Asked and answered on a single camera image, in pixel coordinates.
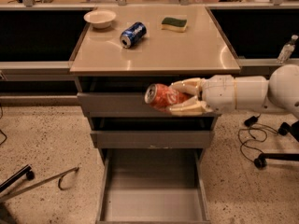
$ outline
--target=red can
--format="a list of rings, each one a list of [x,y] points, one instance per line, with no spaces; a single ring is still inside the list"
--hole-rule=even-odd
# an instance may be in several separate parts
[[[190,95],[176,91],[164,84],[150,85],[144,97],[147,104],[161,111],[165,111],[170,105],[183,103],[189,98]]]

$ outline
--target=bottle cap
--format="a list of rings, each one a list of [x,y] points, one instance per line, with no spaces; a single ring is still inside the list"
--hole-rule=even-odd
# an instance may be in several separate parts
[[[297,40],[298,39],[298,35],[292,35],[292,39],[293,40]]]

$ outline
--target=speckled floor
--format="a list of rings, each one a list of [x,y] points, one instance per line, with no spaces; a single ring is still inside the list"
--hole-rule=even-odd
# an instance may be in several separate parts
[[[269,161],[255,168],[240,153],[237,133],[250,112],[222,115],[202,162],[207,207],[212,224],[295,224],[299,220],[299,162]],[[261,115],[259,122],[277,129],[292,115]],[[30,164],[33,181],[19,180],[0,194],[15,191],[79,166],[64,178],[61,191],[51,181],[5,202],[18,224],[91,224],[98,209],[104,166],[89,136],[88,121],[78,106],[4,106],[0,129],[7,141],[0,146],[0,183]],[[252,132],[263,138],[261,132]],[[242,138],[249,138],[242,133]],[[263,143],[250,145],[273,152],[298,152],[289,134],[268,133]],[[258,156],[245,150],[250,159]]]

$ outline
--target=soda can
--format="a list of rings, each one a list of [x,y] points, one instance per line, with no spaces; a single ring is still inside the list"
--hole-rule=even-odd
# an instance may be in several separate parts
[[[190,95],[176,91],[164,84],[151,84],[145,94],[145,102],[165,111],[170,105],[180,104],[190,99]]]
[[[141,22],[136,22],[121,33],[120,41],[124,48],[130,48],[136,44],[145,34],[147,28]]]

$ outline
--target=blue can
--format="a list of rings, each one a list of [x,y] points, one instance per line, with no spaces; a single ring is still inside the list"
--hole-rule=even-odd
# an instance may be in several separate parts
[[[124,30],[121,34],[120,41],[124,48],[130,48],[136,44],[145,34],[147,28],[141,22],[136,22],[134,25]]]

